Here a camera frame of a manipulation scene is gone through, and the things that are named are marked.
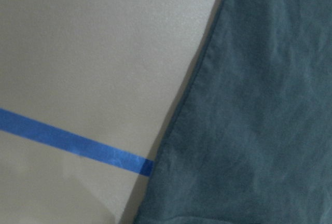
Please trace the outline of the black graphic t-shirt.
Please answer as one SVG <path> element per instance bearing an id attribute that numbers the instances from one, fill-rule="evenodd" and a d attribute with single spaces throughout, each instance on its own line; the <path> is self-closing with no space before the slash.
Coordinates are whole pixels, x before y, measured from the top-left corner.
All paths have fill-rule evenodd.
<path id="1" fill-rule="evenodd" d="M 135 223 L 331 223 L 331 0 L 222 0 Z"/>

